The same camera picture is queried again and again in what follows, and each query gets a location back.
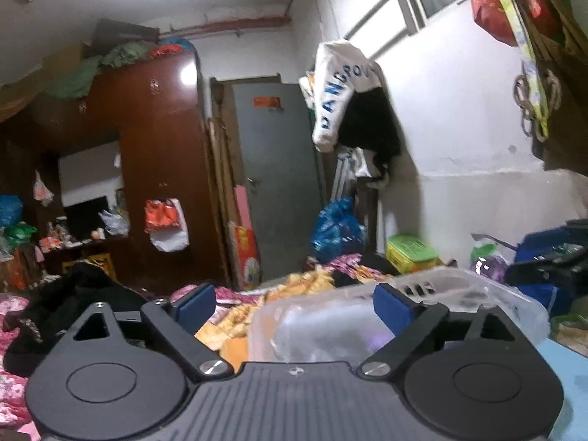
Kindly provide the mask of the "purple tissue pack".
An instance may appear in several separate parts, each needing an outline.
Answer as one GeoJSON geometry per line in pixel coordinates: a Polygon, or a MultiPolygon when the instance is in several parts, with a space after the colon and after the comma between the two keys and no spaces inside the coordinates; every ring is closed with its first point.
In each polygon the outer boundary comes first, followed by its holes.
{"type": "Polygon", "coordinates": [[[278,361],[356,366],[393,338],[370,298],[339,299],[286,309],[271,345],[278,361]]]}

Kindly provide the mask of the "blue shopping bag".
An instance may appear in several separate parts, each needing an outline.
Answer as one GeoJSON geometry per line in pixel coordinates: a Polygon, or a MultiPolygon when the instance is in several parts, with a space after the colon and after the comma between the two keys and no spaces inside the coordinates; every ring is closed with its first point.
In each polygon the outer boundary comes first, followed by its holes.
{"type": "Polygon", "coordinates": [[[569,240],[569,230],[563,227],[527,234],[505,277],[508,285],[541,303],[551,318],[569,313],[573,301],[570,289],[557,285],[556,275],[548,272],[553,261],[564,255],[569,240]]]}

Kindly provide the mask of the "yellow orange blanket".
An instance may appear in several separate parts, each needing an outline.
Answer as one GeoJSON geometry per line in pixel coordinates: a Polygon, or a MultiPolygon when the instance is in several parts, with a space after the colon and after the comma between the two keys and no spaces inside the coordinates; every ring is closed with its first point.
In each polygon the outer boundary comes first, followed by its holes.
{"type": "Polygon", "coordinates": [[[283,282],[262,289],[257,294],[237,294],[229,289],[217,289],[217,306],[214,315],[194,333],[194,337],[206,347],[218,352],[238,369],[251,357],[251,330],[257,313],[278,302],[293,298],[307,298],[328,294],[336,289],[364,285],[364,280],[354,278],[356,270],[343,272],[332,267],[319,267],[304,273],[292,273],[283,282]]]}

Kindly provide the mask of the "green yellow box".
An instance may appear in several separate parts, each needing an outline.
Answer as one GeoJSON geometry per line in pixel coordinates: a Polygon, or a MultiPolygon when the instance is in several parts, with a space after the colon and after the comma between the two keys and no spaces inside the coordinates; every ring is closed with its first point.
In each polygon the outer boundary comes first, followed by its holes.
{"type": "Polygon", "coordinates": [[[419,238],[407,234],[389,237],[386,244],[386,258],[403,275],[441,265],[437,251],[419,238]]]}

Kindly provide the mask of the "purple plastic bag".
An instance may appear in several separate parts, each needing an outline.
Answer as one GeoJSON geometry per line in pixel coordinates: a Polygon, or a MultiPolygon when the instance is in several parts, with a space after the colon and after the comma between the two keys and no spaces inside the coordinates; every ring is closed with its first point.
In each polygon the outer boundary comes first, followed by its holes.
{"type": "Polygon", "coordinates": [[[512,263],[512,251],[487,238],[473,243],[469,255],[469,268],[477,275],[502,283],[512,263]]]}

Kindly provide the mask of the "white plastic basket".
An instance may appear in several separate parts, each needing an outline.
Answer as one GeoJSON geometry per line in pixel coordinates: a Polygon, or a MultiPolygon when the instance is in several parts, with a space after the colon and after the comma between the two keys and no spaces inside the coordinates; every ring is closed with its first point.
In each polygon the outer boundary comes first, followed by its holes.
{"type": "MultiPolygon", "coordinates": [[[[548,336],[547,310],[517,289],[474,272],[438,267],[392,279],[414,303],[440,303],[454,313],[498,306],[532,344],[548,336]]],[[[416,318],[376,283],[271,302],[259,309],[248,333],[248,359],[265,362],[347,361],[356,366],[416,318]]]]}

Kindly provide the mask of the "red brown wooden wardrobe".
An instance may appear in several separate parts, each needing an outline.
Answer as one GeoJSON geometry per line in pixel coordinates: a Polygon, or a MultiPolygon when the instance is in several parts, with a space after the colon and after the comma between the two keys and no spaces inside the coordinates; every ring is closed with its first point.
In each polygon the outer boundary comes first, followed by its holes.
{"type": "Polygon", "coordinates": [[[118,144],[130,232],[102,243],[49,254],[60,270],[80,255],[107,253],[116,279],[156,294],[200,281],[226,283],[209,138],[204,127],[199,57],[184,52],[105,71],[87,98],[38,96],[1,122],[1,190],[18,195],[25,220],[45,236],[65,212],[62,156],[118,144]],[[164,253],[144,230],[149,200],[176,199],[189,245],[164,253]]]}

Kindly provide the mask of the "red poster bag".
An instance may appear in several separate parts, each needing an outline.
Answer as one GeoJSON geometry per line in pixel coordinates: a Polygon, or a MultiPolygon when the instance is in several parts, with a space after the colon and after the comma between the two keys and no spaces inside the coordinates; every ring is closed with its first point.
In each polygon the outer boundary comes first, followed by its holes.
{"type": "Polygon", "coordinates": [[[260,283],[261,269],[254,232],[243,226],[233,229],[236,254],[237,280],[241,290],[256,288],[260,283]]]}

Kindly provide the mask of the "orange white hanging bag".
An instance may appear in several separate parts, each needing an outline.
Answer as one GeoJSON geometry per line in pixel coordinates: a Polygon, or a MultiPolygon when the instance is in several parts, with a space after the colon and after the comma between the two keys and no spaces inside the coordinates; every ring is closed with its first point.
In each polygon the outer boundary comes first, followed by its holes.
{"type": "Polygon", "coordinates": [[[174,253],[189,247],[189,231],[182,205],[176,198],[146,202],[144,232],[157,251],[174,253]]]}

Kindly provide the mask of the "blue plastic bag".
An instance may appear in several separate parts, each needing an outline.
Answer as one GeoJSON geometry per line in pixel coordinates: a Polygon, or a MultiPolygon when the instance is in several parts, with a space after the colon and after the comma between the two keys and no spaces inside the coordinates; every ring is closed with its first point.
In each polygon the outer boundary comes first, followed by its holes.
{"type": "Polygon", "coordinates": [[[318,215],[311,244],[321,264],[365,248],[365,229],[355,216],[355,199],[344,197],[330,202],[318,215]]]}

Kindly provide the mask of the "black clothes pile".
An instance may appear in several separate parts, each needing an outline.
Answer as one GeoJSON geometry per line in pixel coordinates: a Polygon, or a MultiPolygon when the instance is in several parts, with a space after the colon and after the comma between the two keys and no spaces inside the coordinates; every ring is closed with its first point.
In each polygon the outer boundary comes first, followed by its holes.
{"type": "Polygon", "coordinates": [[[107,303],[115,312],[135,312],[147,301],[140,293],[115,282],[92,264],[78,262],[66,275],[33,292],[19,316],[21,330],[13,349],[17,366],[28,377],[61,335],[89,306],[107,303]]]}

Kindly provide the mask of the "black television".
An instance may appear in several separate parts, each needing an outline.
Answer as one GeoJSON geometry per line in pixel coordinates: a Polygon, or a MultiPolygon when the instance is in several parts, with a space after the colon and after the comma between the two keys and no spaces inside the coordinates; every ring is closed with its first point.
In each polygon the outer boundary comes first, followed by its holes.
{"type": "Polygon", "coordinates": [[[91,239],[93,231],[105,228],[100,213],[108,210],[108,198],[105,196],[65,207],[69,233],[78,241],[91,239]]]}

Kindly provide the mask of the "pink floral bedding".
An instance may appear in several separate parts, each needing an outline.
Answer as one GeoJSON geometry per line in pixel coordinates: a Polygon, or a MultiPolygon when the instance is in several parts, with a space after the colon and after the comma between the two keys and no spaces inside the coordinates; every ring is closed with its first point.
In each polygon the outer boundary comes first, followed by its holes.
{"type": "Polygon", "coordinates": [[[39,432],[25,402],[27,369],[17,366],[13,349],[21,330],[19,316],[28,300],[17,295],[1,294],[1,433],[19,440],[40,440],[39,432]]]}

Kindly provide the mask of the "black hanging garment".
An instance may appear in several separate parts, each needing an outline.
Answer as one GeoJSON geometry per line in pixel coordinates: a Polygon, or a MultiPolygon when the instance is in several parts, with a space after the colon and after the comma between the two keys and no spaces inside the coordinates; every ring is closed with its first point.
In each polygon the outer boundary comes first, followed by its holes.
{"type": "Polygon", "coordinates": [[[371,153],[378,178],[389,173],[392,159],[401,154],[401,140],[396,116],[382,87],[354,92],[341,120],[337,142],[371,153]]]}

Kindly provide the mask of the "grey metal door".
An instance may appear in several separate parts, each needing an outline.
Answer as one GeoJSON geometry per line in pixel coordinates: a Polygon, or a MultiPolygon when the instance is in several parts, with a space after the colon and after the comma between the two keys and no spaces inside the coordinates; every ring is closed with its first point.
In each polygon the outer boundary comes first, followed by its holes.
{"type": "Polygon", "coordinates": [[[272,280],[302,269],[323,206],[309,112],[293,84],[239,84],[233,96],[262,278],[272,280]]]}

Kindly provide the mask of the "brown hanging bag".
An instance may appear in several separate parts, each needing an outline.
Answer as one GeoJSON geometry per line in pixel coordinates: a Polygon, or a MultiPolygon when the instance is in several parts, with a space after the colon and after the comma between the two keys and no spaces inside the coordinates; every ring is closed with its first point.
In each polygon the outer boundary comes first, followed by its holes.
{"type": "Polygon", "coordinates": [[[564,0],[514,0],[547,98],[547,169],[587,173],[587,37],[564,0]]]}

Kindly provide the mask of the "white hoodie blue letters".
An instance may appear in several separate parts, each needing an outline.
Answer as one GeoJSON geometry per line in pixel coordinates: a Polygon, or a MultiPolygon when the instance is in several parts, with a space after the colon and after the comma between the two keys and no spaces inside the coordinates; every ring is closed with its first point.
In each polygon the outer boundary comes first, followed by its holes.
{"type": "Polygon", "coordinates": [[[314,72],[314,146],[319,153],[333,151],[347,106],[354,94],[381,88],[373,64],[347,40],[319,44],[314,72]]]}

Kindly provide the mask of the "red hanging bag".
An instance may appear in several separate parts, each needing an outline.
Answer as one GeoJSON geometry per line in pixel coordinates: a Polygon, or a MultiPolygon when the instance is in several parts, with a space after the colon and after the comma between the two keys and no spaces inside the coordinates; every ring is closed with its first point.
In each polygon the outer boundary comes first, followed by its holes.
{"type": "Polygon", "coordinates": [[[510,47],[516,47],[514,33],[500,0],[470,0],[474,22],[493,38],[510,47]]]}

